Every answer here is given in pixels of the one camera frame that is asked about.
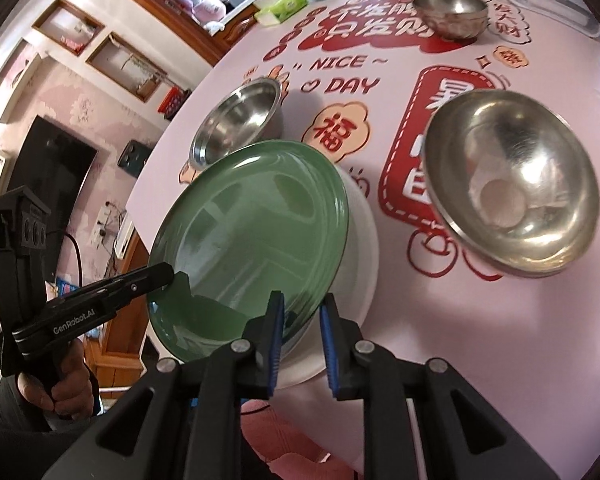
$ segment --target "green ceramic plate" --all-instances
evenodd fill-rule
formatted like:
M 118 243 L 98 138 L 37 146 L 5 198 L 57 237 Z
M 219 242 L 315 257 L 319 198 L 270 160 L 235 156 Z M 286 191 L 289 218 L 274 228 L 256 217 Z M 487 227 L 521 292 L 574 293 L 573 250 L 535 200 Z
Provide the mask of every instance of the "green ceramic plate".
M 182 193 L 155 238 L 149 264 L 176 272 L 148 295 L 155 333 L 178 359 L 199 359 L 281 290 L 288 340 L 329 290 L 348 226 L 344 184 L 318 151 L 267 140 L 232 153 Z

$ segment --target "pink tablecloth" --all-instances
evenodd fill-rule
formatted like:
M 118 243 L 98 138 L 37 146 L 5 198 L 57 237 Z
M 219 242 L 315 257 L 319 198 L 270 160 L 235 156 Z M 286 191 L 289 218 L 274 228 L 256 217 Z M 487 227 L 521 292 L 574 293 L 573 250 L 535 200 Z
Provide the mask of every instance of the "pink tablecloth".
M 411 0 L 329 0 L 250 32 L 196 89 L 158 143 L 127 208 L 150 247 L 192 172 L 205 115 L 245 79 L 288 92 L 284 137 L 350 171 L 378 225 L 378 288 L 362 327 L 397 356 L 448 359 L 565 480 L 600 453 L 600 228 L 586 256 L 543 280 L 501 277 L 446 238 L 420 171 L 430 114 L 472 88 L 511 88 L 561 114 L 600 181 L 600 38 L 505 0 L 473 44 L 440 40 Z M 362 409 L 324 375 L 280 390 L 276 409 L 319 445 L 363 465 Z

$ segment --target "wall socket panel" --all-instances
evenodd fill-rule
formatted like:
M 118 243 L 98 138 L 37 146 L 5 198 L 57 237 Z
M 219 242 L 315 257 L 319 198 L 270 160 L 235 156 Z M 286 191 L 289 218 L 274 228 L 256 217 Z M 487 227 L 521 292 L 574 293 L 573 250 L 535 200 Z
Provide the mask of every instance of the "wall socket panel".
M 89 240 L 89 245 L 94 248 L 98 248 L 104 242 L 104 236 L 100 234 L 100 230 L 105 228 L 105 225 L 109 223 L 109 218 L 111 216 L 111 208 L 110 206 L 104 205 L 100 208 L 100 212 L 98 213 L 98 218 L 96 223 L 93 226 L 91 231 L 91 239 Z

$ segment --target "table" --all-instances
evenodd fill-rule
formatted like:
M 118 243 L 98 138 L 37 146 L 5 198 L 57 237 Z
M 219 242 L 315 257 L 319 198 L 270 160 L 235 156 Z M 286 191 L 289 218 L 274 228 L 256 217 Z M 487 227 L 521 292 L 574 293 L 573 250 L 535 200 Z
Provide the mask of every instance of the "table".
M 127 209 L 150 247 L 194 177 L 184 163 L 202 119 L 243 81 L 277 77 L 284 137 L 349 171 L 376 218 L 381 265 L 365 337 L 400 358 L 448 359 L 561 478 L 581 478 L 600 453 L 600 224 L 565 272 L 501 276 L 436 224 L 418 154 L 428 117 L 446 100 L 511 88 L 570 123 L 600 181 L 600 38 L 489 0 L 489 30 L 472 44 L 451 43 L 414 17 L 410 1 L 328 0 L 279 27 L 255 28 L 167 128 Z M 324 374 L 272 402 L 362 469 L 362 406 L 332 400 Z

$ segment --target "tissue box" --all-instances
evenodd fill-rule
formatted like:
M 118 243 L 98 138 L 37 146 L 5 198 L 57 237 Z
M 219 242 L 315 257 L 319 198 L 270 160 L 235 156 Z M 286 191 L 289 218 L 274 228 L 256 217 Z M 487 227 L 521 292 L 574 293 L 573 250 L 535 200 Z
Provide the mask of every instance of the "tissue box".
M 258 23 L 263 24 L 265 27 L 279 25 L 305 7 L 306 4 L 307 0 L 278 0 L 266 9 L 256 12 L 255 18 Z

